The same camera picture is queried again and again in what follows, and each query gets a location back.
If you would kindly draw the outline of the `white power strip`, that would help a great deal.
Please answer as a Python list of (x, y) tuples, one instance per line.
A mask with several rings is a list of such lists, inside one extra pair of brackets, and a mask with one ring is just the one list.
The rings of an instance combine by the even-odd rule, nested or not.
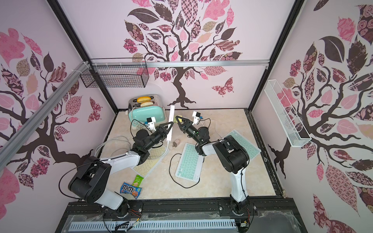
[(170, 112), (169, 112), (169, 133), (167, 135), (167, 142), (170, 143), (172, 140), (172, 132), (173, 132), (173, 119), (174, 119), (174, 113), (175, 113), (175, 106), (170, 106)]

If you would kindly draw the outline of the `yellow wireless keyboard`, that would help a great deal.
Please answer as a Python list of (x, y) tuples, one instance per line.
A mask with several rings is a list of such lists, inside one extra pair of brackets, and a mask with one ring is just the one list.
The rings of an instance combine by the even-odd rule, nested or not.
[(141, 165), (134, 166), (132, 170), (140, 175), (143, 178), (147, 178), (154, 168), (162, 161), (165, 155), (168, 154), (170, 149), (166, 146), (160, 148), (151, 149), (150, 156), (148, 159)]

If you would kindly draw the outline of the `green wireless keyboard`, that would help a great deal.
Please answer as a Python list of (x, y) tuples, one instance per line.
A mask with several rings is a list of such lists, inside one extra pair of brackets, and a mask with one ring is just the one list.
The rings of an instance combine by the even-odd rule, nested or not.
[(199, 155), (194, 145), (186, 143), (180, 157), (175, 176), (191, 182), (198, 182), (204, 157)]

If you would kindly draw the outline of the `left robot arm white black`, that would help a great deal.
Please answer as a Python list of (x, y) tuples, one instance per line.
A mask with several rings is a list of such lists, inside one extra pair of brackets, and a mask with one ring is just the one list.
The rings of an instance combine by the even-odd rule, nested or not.
[(103, 159), (88, 157), (77, 167), (68, 185), (69, 191), (89, 204), (99, 204), (115, 211), (118, 217), (125, 217), (129, 212), (128, 200), (106, 187), (109, 176), (143, 164), (150, 155), (149, 150), (166, 139), (172, 127), (171, 121), (157, 126), (152, 134), (145, 129), (139, 130), (133, 138), (132, 148), (123, 155)]

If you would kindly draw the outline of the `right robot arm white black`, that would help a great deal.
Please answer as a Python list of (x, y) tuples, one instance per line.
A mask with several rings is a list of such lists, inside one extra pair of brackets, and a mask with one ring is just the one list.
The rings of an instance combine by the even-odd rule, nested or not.
[(194, 148), (199, 155), (215, 154), (218, 156), (223, 168), (230, 173), (232, 185), (230, 208), (236, 215), (244, 214), (250, 205), (245, 184), (245, 172), (250, 162), (246, 149), (230, 135), (216, 141), (210, 141), (209, 128), (204, 126), (196, 129), (193, 122), (188, 118), (177, 116), (176, 122), (182, 133), (187, 134), (189, 138), (196, 142)]

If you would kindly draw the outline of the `mint green toaster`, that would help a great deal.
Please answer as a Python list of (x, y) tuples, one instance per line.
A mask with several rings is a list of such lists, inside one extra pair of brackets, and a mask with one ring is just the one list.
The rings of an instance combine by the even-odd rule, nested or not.
[(131, 123), (131, 129), (143, 128), (144, 122), (149, 117), (155, 117), (155, 125), (166, 122), (166, 113), (163, 107), (162, 99), (159, 95), (144, 95), (152, 98), (150, 102), (137, 103), (137, 98), (132, 98), (128, 102), (128, 117)]

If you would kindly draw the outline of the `yellow bread slice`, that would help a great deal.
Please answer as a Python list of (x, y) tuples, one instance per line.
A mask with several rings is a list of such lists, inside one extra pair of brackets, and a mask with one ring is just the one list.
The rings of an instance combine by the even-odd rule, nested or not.
[(137, 103), (145, 103), (145, 102), (150, 102), (152, 100), (151, 97), (149, 96), (142, 96), (137, 98)]

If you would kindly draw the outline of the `green snack packet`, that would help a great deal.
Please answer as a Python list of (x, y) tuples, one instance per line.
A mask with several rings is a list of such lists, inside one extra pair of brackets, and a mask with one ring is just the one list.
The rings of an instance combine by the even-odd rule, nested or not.
[(135, 177), (135, 179), (134, 179), (134, 181), (133, 181), (133, 183), (132, 183), (132, 186), (134, 186), (134, 187), (140, 187), (140, 185), (141, 185), (143, 179), (144, 179), (144, 178), (143, 178), (142, 176), (140, 176), (140, 175), (136, 175), (136, 177)]

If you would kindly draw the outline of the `blue m&m's candy bag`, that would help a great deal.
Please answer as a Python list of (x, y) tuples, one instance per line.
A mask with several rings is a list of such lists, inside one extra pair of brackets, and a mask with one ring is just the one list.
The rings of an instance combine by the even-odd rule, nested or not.
[(142, 188), (124, 182), (120, 188), (120, 194), (131, 194), (136, 200), (141, 194)]

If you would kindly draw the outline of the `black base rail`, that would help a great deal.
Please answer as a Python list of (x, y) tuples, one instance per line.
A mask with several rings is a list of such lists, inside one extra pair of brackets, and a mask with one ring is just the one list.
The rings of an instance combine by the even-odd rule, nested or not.
[[(130, 213), (140, 214), (173, 214), (173, 213), (218, 213), (222, 216), (232, 216), (233, 201), (229, 198), (201, 198), (201, 199), (165, 199), (165, 200), (129, 200), (125, 207)], [(247, 211), (282, 211), (297, 210), (295, 202), (290, 198), (251, 197), (249, 204), (243, 208), (244, 215)], [(101, 214), (107, 218), (120, 216), (119, 211), (108, 207), (101, 208), (98, 204), (88, 204), (85, 202), (72, 202), (67, 205), (67, 214)]]

